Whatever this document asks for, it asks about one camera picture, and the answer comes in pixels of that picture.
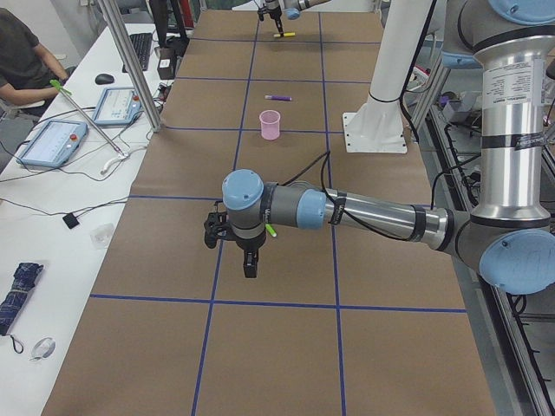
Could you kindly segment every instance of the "folded umbrella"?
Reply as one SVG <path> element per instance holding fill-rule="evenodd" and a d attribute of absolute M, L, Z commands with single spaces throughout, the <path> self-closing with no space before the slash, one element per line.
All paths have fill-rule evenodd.
<path fill-rule="evenodd" d="M 14 282 L 6 299 L 0 304 L 0 335 L 7 335 L 8 329 L 16 319 L 17 313 L 22 308 L 27 295 L 35 287 L 35 280 L 41 273 L 43 266 L 37 263 L 19 263 L 19 267 L 14 273 Z"/>

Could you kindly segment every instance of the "person's arm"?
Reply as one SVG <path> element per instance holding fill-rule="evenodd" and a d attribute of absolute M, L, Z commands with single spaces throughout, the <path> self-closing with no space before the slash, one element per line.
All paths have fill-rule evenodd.
<path fill-rule="evenodd" d="M 69 78 L 68 73 L 63 68 L 61 63 L 41 43 L 36 45 L 33 50 L 35 51 L 35 54 L 41 59 L 41 61 L 44 62 L 44 65 L 50 68 L 55 76 L 60 78 L 60 81 L 66 81 Z"/>
<path fill-rule="evenodd" d="M 24 106 L 25 104 L 49 100 L 50 98 L 56 97 L 57 94 L 58 91 L 53 87 L 42 89 L 15 89 L 11 84 L 4 84 L 0 87 L 0 98 L 16 106 Z"/>

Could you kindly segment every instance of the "black mouse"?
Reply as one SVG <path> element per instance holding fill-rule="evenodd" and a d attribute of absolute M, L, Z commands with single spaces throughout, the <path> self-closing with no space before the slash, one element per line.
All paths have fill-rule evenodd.
<path fill-rule="evenodd" d="M 114 77 L 110 74 L 98 74 L 95 78 L 96 85 L 111 84 L 114 82 Z"/>

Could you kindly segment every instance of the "white desk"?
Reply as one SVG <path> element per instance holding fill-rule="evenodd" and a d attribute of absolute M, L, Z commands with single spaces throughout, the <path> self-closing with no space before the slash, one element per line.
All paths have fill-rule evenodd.
<path fill-rule="evenodd" d="M 153 31 L 150 24 L 127 26 L 129 33 Z M 157 58 L 151 55 L 149 70 L 145 72 L 151 92 L 160 79 Z M 96 105 L 101 91 L 107 86 L 94 83 L 99 73 L 115 77 L 114 87 L 132 86 L 128 74 L 121 72 L 121 59 L 109 30 L 106 29 L 87 53 L 66 88 L 82 107 Z M 58 96 L 44 117 L 72 109 Z M 69 120 L 80 120 L 79 114 Z M 114 137 L 120 129 L 107 129 Z M 129 145 L 145 145 L 150 131 L 147 117 L 142 115 L 122 138 Z M 76 159 L 88 151 L 101 147 L 105 141 L 94 130 L 74 155 Z M 127 147 L 117 141 L 122 149 Z M 144 157 L 144 150 L 133 153 L 121 163 L 117 171 L 103 182 L 94 182 L 82 175 L 46 172 L 38 176 L 0 183 L 0 198 L 30 205 L 48 212 L 71 212 L 126 197 Z M 104 163 L 115 156 L 111 146 L 103 146 L 65 168 L 69 172 L 86 172 L 101 179 Z M 12 160 L 0 180 L 27 176 L 24 168 Z M 80 225 L 69 230 L 62 216 L 47 217 L 6 202 L 0 204 L 0 302 L 10 290 L 13 274 L 20 262 L 43 263 L 44 271 L 37 285 L 23 305 L 10 333 L 25 345 L 23 354 L 16 354 L 9 337 L 0 337 L 0 413 L 10 416 L 35 416 L 42 409 L 56 381 L 65 354 L 79 322 L 106 249 L 96 249 L 89 233 L 103 224 L 117 225 L 123 205 L 94 210 L 79 218 Z M 46 360 L 29 361 L 35 343 L 50 336 L 56 342 L 55 352 Z"/>

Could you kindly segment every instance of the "cup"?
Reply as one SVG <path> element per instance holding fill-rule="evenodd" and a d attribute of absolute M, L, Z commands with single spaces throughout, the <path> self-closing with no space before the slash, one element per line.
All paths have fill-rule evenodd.
<path fill-rule="evenodd" d="M 260 132 L 266 140 L 275 140 L 279 137 L 279 120 L 281 115 L 276 110 L 265 110 L 260 113 Z"/>

